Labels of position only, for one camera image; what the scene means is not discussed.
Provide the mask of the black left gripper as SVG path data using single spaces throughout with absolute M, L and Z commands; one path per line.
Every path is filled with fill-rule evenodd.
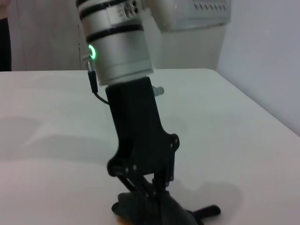
M 180 142 L 163 129 L 150 78 L 111 85 L 105 91 L 119 141 L 107 164 L 109 175 L 145 197 L 166 191 L 174 178 Z M 152 173 L 153 185 L 144 178 Z

